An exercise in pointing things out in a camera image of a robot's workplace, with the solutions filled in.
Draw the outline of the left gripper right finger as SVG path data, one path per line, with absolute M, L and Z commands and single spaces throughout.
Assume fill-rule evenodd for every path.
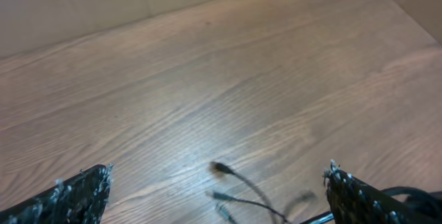
M 377 189 L 334 160 L 324 172 L 324 183 L 336 223 L 441 224 L 441 192 L 405 186 Z

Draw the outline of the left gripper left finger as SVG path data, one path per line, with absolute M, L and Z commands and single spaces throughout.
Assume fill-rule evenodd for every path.
M 1 211 L 1 224 L 100 223 L 108 204 L 113 165 L 95 165 Z

